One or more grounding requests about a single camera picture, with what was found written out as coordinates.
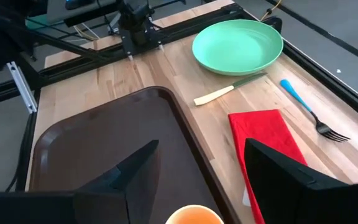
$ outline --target knife handle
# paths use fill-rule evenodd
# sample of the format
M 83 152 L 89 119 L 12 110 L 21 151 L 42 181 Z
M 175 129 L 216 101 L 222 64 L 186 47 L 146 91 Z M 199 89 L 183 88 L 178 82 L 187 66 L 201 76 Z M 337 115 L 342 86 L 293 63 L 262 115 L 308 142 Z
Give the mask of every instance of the knife handle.
M 194 103 L 196 104 L 196 106 L 206 104 L 206 103 L 208 103 L 210 101 L 213 101 L 216 98 L 218 98 L 218 97 L 230 92 L 233 89 L 234 89 L 234 86 L 232 86 L 232 85 L 228 86 L 228 87 L 224 87 L 223 89 L 216 90 L 215 92 L 210 93 L 208 95 L 205 95 L 205 96 L 202 96 L 202 97 L 199 97 L 199 98 L 195 98 Z

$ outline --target gray floor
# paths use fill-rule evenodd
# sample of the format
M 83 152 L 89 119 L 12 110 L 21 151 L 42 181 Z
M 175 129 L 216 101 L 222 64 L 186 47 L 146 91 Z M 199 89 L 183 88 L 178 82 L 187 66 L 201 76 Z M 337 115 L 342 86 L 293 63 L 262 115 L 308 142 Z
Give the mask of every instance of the gray floor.
M 161 2 L 163 2 L 163 0 L 155 0 L 155 2 L 150 1 L 150 4 L 152 5 Z M 271 4 L 264 0 L 237 0 L 236 2 L 257 17 L 262 16 L 267 8 L 272 7 Z M 201 0 L 188 0 L 186 6 L 176 3 L 162 9 L 157 9 L 154 18 L 158 19 L 169 16 L 170 14 L 200 4 Z M 358 1 L 284 0 L 283 4 L 326 29 L 333 35 L 358 48 Z M 283 19 L 284 38 L 358 91 L 357 57 L 310 30 L 284 12 L 277 9 L 273 14 Z M 102 21 L 103 18 L 97 18 L 88 21 L 86 25 L 92 26 Z M 58 28 L 74 32 L 73 28 L 67 28 L 65 25 L 59 25 Z M 61 35 L 50 29 L 40 31 L 55 37 Z M 100 37 L 107 35 L 105 27 L 97 28 L 94 31 Z M 32 63 L 32 65 L 37 70 L 42 69 L 44 67 L 45 57 L 59 51 L 59 49 L 50 46 L 37 47 L 35 49 L 35 56 L 39 60 Z M 0 73 L 0 82 L 8 79 L 10 79 L 10 76 L 6 70 Z M 0 103 L 0 191 L 7 187 L 14 175 L 19 146 L 27 117 L 27 110 L 24 108 L 21 98 L 17 97 Z

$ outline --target fork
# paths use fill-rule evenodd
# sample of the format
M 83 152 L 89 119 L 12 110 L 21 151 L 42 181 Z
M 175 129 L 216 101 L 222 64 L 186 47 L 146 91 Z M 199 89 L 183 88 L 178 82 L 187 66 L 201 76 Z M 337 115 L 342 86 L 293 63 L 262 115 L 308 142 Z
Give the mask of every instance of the fork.
M 300 96 L 292 88 L 291 83 L 288 80 L 286 80 L 286 79 L 281 80 L 280 85 L 310 112 L 310 114 L 313 116 L 314 120 L 316 121 L 316 130 L 318 133 L 320 133 L 322 136 L 324 136 L 330 140 L 336 141 L 336 142 L 344 142 L 344 141 L 350 140 L 350 138 L 337 133 L 336 131 L 334 131 L 330 127 L 328 127 L 327 124 L 324 124 L 323 122 L 321 122 L 317 118 L 317 116 L 312 112 L 311 108 L 302 100 L 302 98 L 300 98 Z

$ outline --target blue fork handle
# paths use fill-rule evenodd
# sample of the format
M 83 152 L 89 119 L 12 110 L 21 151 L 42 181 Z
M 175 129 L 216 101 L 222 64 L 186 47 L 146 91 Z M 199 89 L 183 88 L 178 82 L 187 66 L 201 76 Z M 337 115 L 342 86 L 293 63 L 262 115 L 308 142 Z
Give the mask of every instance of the blue fork handle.
M 292 88 L 291 83 L 283 79 L 280 81 L 280 85 L 289 92 L 299 103 L 301 103 L 309 112 L 311 112 L 310 107 L 302 100 L 302 98 L 296 93 L 296 91 Z

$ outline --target knife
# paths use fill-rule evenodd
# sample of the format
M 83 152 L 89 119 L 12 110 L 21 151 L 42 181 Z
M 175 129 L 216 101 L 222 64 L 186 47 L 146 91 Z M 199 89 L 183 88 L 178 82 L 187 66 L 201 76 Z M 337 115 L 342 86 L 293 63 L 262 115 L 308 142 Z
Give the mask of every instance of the knife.
M 243 78 L 242 80 L 239 80 L 239 81 L 236 81 L 235 83 L 233 83 L 233 85 L 229 85 L 227 87 L 224 87 L 223 89 L 216 90 L 215 92 L 210 93 L 208 95 L 205 95 L 205 96 L 202 96 L 199 98 L 195 98 L 194 103 L 196 104 L 196 106 L 206 104 L 206 103 L 208 103 L 212 100 L 215 100 L 216 98 L 232 91 L 233 89 L 238 88 L 239 86 L 247 84 L 251 81 L 254 81 L 266 74 L 267 74 L 267 72 L 262 72 L 262 73 L 258 73 L 255 75 L 251 75 L 250 77 L 247 77 L 247 78 Z

